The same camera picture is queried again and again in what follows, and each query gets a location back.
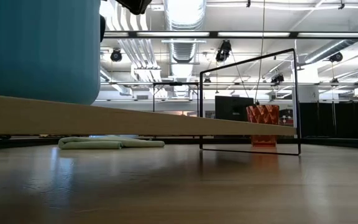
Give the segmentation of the green folded cloth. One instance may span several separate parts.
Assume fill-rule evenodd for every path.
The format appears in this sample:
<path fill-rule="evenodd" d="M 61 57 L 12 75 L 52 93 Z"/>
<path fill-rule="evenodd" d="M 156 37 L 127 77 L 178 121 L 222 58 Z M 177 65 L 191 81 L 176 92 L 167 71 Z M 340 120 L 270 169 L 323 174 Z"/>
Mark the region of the green folded cloth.
<path fill-rule="evenodd" d="M 164 147 L 163 141 L 150 141 L 120 136 L 107 136 L 100 138 L 67 137 L 58 141 L 60 149 L 122 149 Z"/>

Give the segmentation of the black partition panels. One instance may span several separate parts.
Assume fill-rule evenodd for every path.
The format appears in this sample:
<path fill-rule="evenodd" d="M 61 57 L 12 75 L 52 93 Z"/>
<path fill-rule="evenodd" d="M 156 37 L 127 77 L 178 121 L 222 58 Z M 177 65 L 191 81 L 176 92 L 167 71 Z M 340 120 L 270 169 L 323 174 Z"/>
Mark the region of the black partition panels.
<path fill-rule="evenodd" d="M 358 102 L 300 103 L 304 138 L 358 139 Z"/>

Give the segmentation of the black aluminium rig frame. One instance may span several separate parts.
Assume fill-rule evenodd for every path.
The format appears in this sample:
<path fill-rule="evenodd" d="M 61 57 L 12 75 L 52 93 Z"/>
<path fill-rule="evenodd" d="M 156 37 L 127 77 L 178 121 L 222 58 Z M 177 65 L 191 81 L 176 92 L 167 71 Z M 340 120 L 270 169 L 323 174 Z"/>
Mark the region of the black aluminium rig frame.
<path fill-rule="evenodd" d="M 57 145 L 62 137 L 28 137 L 28 138 L 10 138 L 0 139 L 0 149 L 13 148 L 13 147 L 31 147 L 31 146 L 46 146 L 46 145 Z M 199 138 L 183 137 L 175 138 L 171 137 L 160 137 L 160 138 L 145 138 L 146 141 L 162 141 L 165 144 L 196 144 L 203 143 L 206 145 L 217 145 L 217 144 L 250 144 L 249 138 L 207 138 L 204 137 L 202 140 Z M 302 144 L 322 145 L 322 146 L 337 146 L 337 147 L 351 147 L 358 148 L 358 139 L 343 139 L 343 138 L 303 138 Z"/>

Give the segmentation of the black computer monitor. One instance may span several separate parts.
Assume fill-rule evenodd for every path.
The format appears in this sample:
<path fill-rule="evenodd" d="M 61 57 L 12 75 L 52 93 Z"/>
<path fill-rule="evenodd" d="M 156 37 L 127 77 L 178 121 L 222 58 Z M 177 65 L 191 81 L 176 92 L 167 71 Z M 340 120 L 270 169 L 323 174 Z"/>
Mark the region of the black computer monitor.
<path fill-rule="evenodd" d="M 246 108 L 253 104 L 253 98 L 215 96 L 216 119 L 248 122 Z"/>

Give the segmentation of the silver ventilation duct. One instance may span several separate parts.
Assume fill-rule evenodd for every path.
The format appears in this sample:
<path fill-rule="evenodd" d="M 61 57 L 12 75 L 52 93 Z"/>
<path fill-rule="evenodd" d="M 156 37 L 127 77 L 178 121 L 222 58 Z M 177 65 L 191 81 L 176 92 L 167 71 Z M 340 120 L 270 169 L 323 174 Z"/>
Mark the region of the silver ventilation duct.
<path fill-rule="evenodd" d="M 200 31 L 206 14 L 206 0 L 164 0 L 166 30 Z M 193 72 L 196 48 L 195 40 L 171 40 L 170 73 L 176 82 L 189 82 Z"/>

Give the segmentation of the red faceted cup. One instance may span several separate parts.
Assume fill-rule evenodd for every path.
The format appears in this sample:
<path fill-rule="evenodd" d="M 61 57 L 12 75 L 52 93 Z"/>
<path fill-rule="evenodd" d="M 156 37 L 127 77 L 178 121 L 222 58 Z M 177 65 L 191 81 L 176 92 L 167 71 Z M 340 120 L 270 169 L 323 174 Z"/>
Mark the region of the red faceted cup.
<path fill-rule="evenodd" d="M 253 105 L 246 108 L 248 122 L 259 124 L 278 125 L 278 105 Z M 276 147 L 276 135 L 252 135 L 250 137 L 253 147 Z"/>

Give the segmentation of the black beam with light strips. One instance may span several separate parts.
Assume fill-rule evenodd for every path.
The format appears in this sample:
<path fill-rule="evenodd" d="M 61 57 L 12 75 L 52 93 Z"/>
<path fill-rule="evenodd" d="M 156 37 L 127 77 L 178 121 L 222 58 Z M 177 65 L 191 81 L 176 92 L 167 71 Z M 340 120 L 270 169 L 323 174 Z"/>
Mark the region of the black beam with light strips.
<path fill-rule="evenodd" d="M 106 31 L 106 39 L 328 39 L 358 40 L 358 32 Z"/>

